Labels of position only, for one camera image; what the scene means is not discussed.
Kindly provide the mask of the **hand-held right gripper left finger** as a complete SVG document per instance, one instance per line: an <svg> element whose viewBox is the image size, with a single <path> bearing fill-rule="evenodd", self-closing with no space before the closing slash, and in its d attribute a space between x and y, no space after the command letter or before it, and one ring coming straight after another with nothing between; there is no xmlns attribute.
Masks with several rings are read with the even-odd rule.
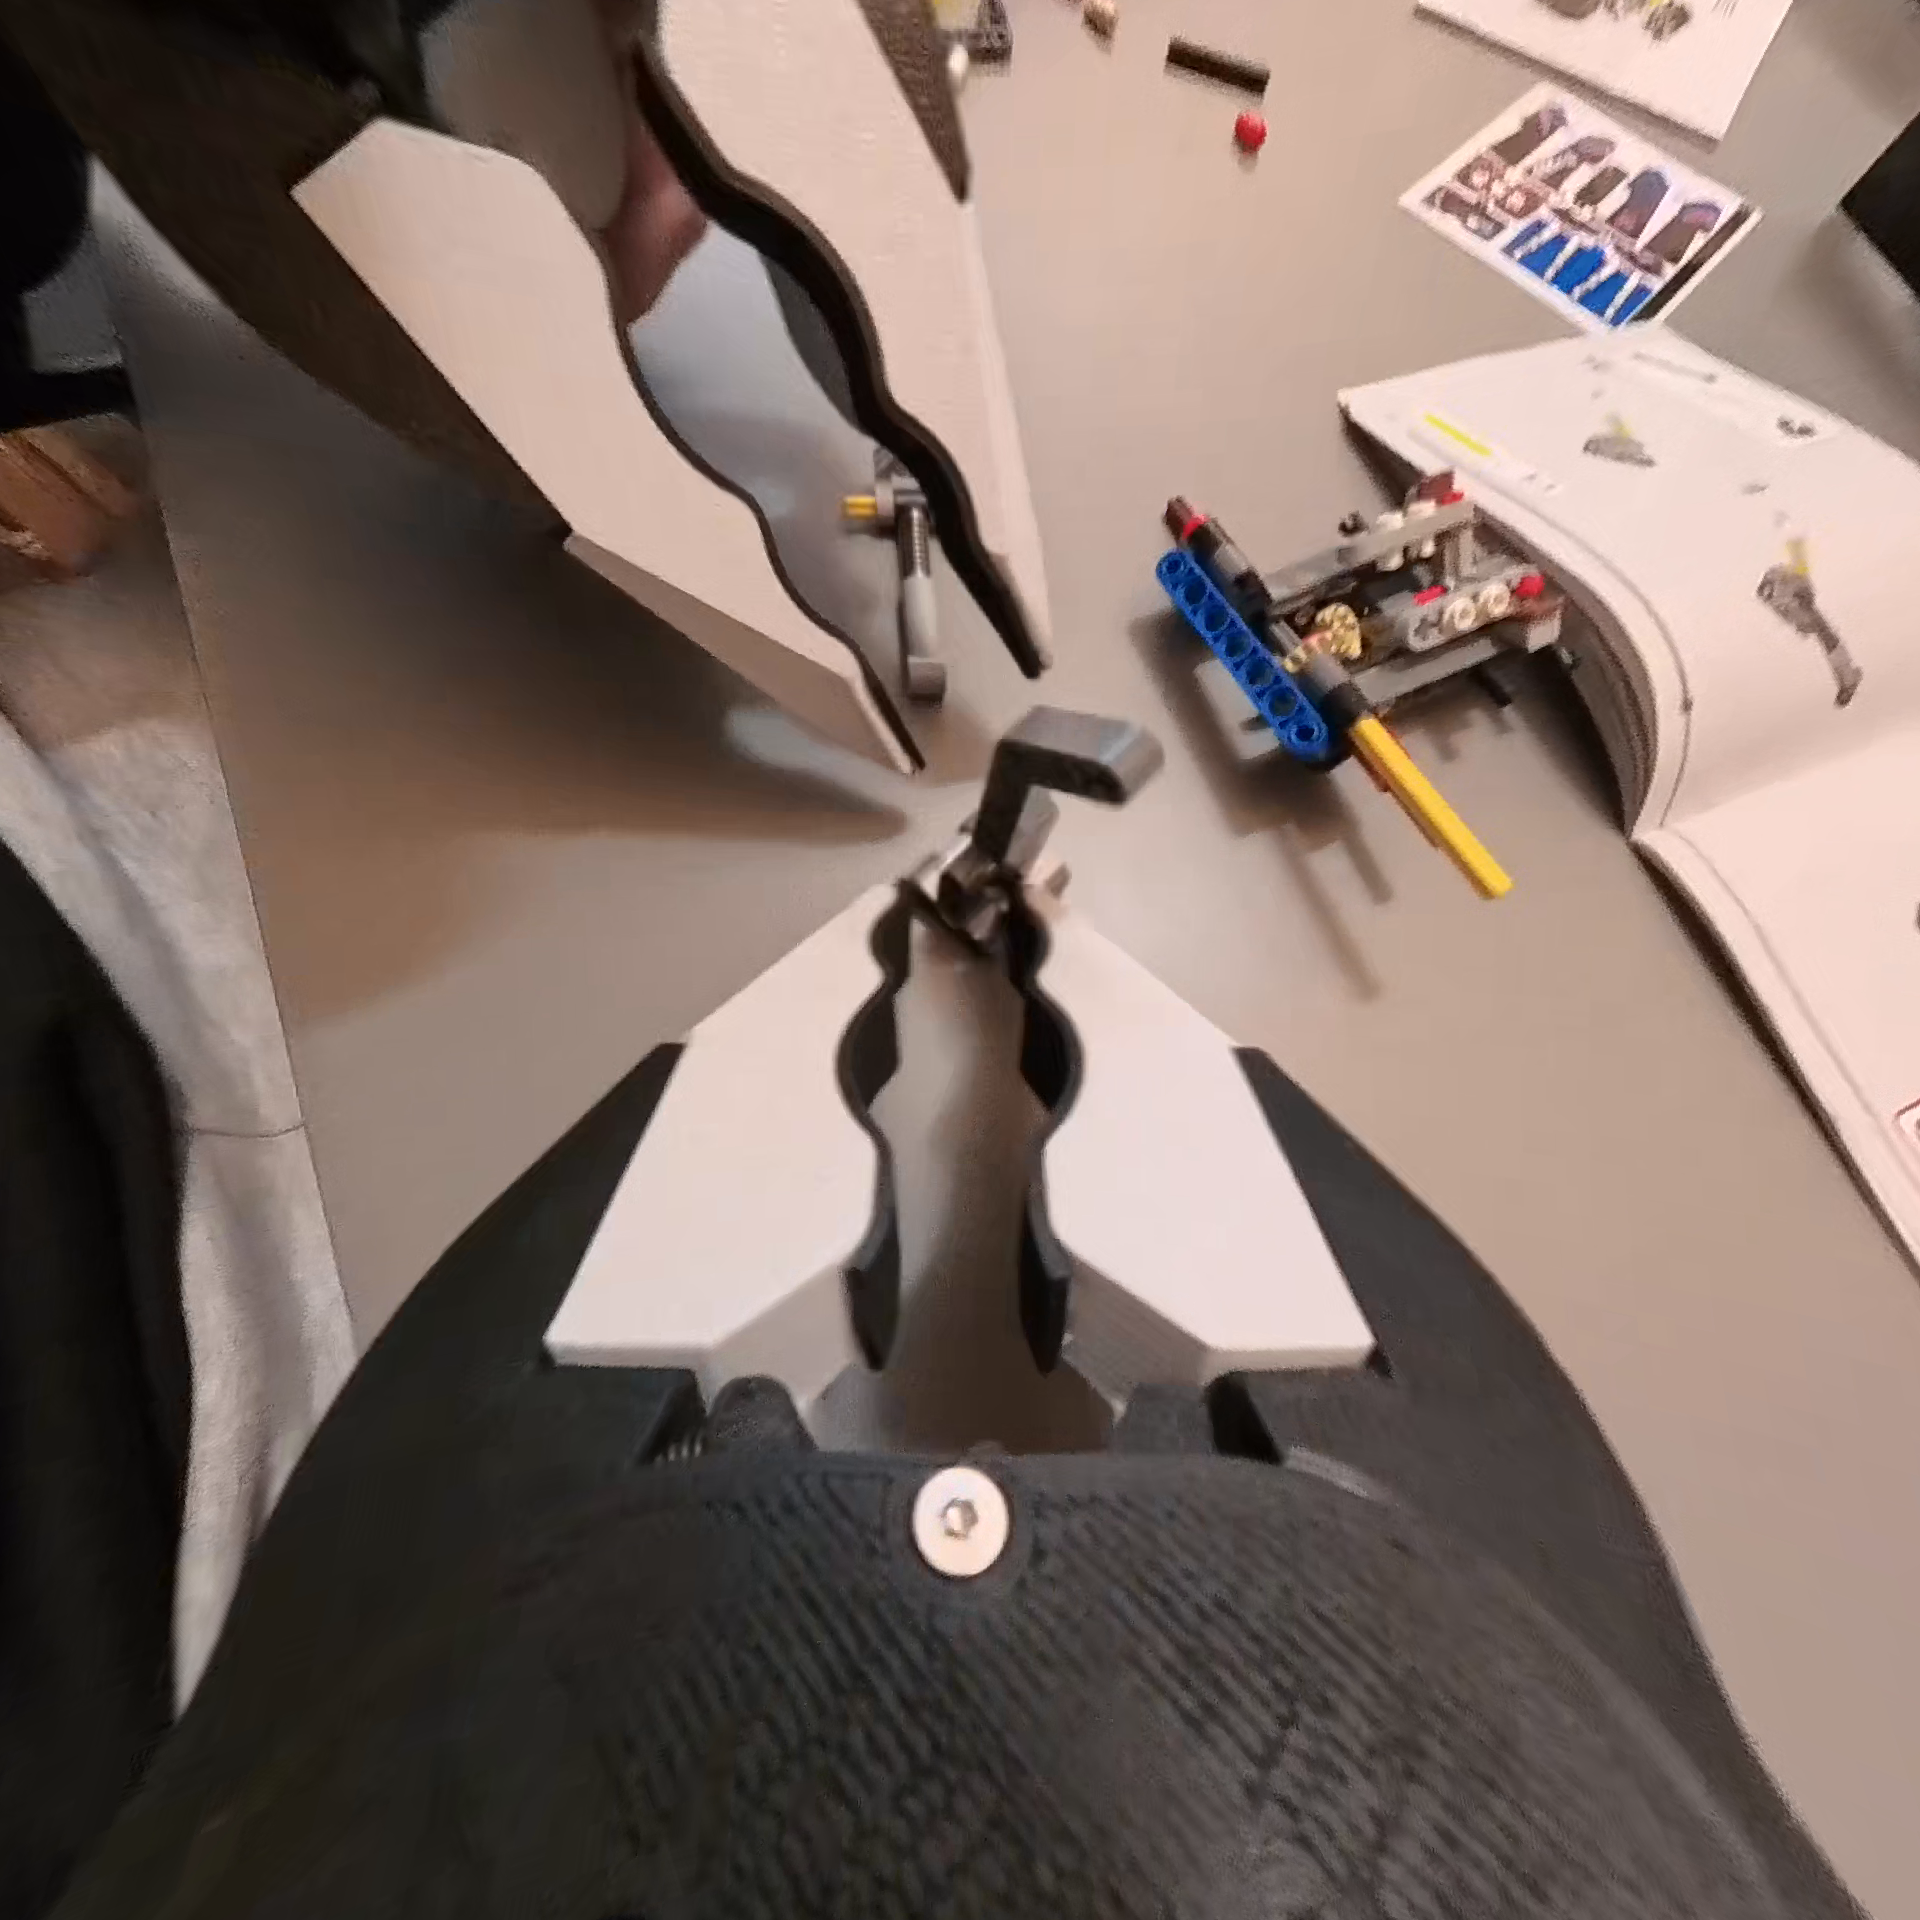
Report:
<svg viewBox="0 0 1920 1920"><path fill-rule="evenodd" d="M695 1024L543 1333L556 1365L823 1394L893 1347L910 904L875 885Z"/></svg>

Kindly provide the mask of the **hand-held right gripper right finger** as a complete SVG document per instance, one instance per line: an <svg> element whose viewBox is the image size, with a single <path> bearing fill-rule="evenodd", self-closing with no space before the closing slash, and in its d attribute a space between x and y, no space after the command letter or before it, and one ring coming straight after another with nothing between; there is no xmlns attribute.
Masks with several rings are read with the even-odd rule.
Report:
<svg viewBox="0 0 1920 1920"><path fill-rule="evenodd" d="M1023 900L1023 1341L1103 1404L1377 1353L1235 1041L1062 899Z"/></svg>

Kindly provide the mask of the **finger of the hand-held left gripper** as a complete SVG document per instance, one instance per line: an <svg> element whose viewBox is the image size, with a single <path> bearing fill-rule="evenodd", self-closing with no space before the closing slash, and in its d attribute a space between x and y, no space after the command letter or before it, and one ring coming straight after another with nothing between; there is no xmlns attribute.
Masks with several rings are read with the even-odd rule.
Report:
<svg viewBox="0 0 1920 1920"><path fill-rule="evenodd" d="M855 426L918 480L1018 671L1044 675L1039 524L931 7L641 5L636 89L693 200L802 289Z"/></svg>
<svg viewBox="0 0 1920 1920"><path fill-rule="evenodd" d="M295 203L563 520L572 559L817 737L924 768L852 637L795 595L756 499L659 415L599 252L532 164L377 117Z"/></svg>

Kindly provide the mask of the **grey bent lego beam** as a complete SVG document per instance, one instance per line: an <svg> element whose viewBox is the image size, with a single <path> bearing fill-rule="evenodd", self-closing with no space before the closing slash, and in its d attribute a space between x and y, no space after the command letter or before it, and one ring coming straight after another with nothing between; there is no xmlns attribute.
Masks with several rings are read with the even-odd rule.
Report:
<svg viewBox="0 0 1920 1920"><path fill-rule="evenodd" d="M1050 851L1060 803L1127 807L1164 760L1162 741L1139 722L1031 709L994 744L977 805L948 848L922 861L905 887L935 925L977 954L994 954L1033 900L1066 893L1070 868Z"/></svg>

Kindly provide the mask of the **grey lego shock absorber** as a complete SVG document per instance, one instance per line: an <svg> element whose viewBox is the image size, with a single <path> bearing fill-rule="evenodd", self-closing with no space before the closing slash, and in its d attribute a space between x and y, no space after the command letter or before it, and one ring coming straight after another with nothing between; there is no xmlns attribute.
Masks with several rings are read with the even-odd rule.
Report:
<svg viewBox="0 0 1920 1920"><path fill-rule="evenodd" d="M897 631L902 695L911 704L945 707L947 660L939 649L939 610L932 587L932 524L917 477L886 449L873 452L867 491L845 495L839 507L850 536L886 538L897 549Z"/></svg>

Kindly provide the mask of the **lego assembly with blue beam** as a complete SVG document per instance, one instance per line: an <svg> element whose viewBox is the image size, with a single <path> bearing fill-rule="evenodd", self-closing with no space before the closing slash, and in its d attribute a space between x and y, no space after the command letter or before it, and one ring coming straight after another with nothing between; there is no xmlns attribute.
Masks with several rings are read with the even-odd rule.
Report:
<svg viewBox="0 0 1920 1920"><path fill-rule="evenodd" d="M1452 468L1417 477L1398 507L1353 514L1337 539L1259 570L1186 496L1164 511L1158 587L1243 707L1254 753L1329 775L1357 763L1477 899L1514 890L1395 729L1397 709L1457 681L1505 699L1498 666L1551 649L1566 596L1510 544Z"/></svg>

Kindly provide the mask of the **person's left hand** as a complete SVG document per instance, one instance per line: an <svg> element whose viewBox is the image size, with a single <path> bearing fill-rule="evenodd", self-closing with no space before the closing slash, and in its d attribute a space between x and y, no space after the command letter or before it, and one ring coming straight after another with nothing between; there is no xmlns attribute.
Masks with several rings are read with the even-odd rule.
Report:
<svg viewBox="0 0 1920 1920"><path fill-rule="evenodd" d="M601 257L615 324L629 329L699 247L706 218L641 101L649 5L570 3L557 15L563 181Z"/></svg>

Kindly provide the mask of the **brown wooden furniture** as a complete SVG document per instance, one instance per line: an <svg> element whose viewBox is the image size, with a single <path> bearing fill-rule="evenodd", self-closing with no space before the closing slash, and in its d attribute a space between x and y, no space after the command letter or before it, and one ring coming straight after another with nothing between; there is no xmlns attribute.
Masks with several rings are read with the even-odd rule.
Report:
<svg viewBox="0 0 1920 1920"><path fill-rule="evenodd" d="M138 495L59 428L3 437L5 593L86 576L132 516Z"/></svg>

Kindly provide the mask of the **person's grey sweatshirt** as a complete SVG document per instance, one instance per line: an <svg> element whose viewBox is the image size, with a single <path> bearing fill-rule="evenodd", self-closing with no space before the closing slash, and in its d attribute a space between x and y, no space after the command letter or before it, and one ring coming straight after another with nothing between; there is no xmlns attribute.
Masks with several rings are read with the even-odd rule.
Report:
<svg viewBox="0 0 1920 1920"><path fill-rule="evenodd" d="M172 1618L181 1711L355 1367L351 1314L204 722L130 722L57 746L6 707L3 791L5 848L153 1044L182 1153L172 1229L190 1367Z"/></svg>

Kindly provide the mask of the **person's dark clothing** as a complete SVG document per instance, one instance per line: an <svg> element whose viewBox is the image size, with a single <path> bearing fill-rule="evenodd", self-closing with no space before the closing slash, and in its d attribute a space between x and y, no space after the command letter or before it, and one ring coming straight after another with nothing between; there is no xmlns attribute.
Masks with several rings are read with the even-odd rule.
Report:
<svg viewBox="0 0 1920 1920"><path fill-rule="evenodd" d="M3 856L3 1916L46 1916L175 1715L190 1357L153 1044Z"/></svg>

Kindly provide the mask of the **sticker sheet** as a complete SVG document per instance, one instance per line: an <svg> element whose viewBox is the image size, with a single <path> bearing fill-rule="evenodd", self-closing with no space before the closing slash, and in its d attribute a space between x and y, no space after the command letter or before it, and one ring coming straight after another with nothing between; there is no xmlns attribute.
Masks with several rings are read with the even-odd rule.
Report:
<svg viewBox="0 0 1920 1920"><path fill-rule="evenodd" d="M1763 225L1746 195L1551 82L1398 207L1567 324L1605 333L1670 323Z"/></svg>

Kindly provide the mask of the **white paper leaflet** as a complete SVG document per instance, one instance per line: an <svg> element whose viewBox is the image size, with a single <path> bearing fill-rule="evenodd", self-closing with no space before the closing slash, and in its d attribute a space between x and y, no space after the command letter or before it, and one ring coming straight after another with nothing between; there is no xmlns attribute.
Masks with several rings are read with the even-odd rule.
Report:
<svg viewBox="0 0 1920 1920"><path fill-rule="evenodd" d="M1789 3L1414 3L1556 77L1707 143L1733 125Z"/></svg>

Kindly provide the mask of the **open instruction booklet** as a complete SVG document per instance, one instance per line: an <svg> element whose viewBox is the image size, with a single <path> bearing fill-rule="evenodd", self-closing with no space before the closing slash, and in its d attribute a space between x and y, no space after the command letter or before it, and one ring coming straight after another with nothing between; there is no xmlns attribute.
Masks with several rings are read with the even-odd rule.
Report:
<svg viewBox="0 0 1920 1920"><path fill-rule="evenodd" d="M1915 1257L1915 459L1668 328L1334 402L1558 586L1628 842Z"/></svg>

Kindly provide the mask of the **black object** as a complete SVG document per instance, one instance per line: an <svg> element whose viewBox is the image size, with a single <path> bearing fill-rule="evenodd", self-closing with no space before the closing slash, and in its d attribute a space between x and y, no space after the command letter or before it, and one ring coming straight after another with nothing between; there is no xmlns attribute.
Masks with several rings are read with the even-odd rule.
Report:
<svg viewBox="0 0 1920 1920"><path fill-rule="evenodd" d="M1918 297L1918 120L1841 200L1841 213Z"/></svg>

